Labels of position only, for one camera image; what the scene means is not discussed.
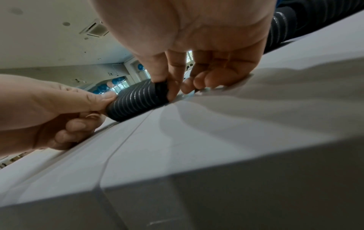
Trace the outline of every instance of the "white wall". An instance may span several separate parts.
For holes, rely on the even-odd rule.
[[[128,79],[131,78],[123,64],[0,69],[0,74],[20,75],[44,81],[55,81],[73,87],[96,84],[100,81],[115,78],[118,75],[119,77],[127,76]],[[134,84],[134,81],[128,81],[128,84]]]

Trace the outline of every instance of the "fingernail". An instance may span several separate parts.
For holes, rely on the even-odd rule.
[[[86,128],[86,124],[82,122],[73,122],[71,126],[72,131],[80,131]]]
[[[103,99],[110,99],[116,96],[116,93],[109,91],[101,95]]]
[[[73,133],[65,133],[62,137],[63,142],[73,142],[76,140],[76,135]]]

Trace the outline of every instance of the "air conditioning vent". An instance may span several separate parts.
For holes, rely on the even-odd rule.
[[[90,23],[90,25],[88,25],[80,32],[80,34],[85,34],[96,38],[102,38],[108,33],[109,30],[106,28],[106,26],[103,25],[103,23],[99,19],[96,19],[95,21]]]

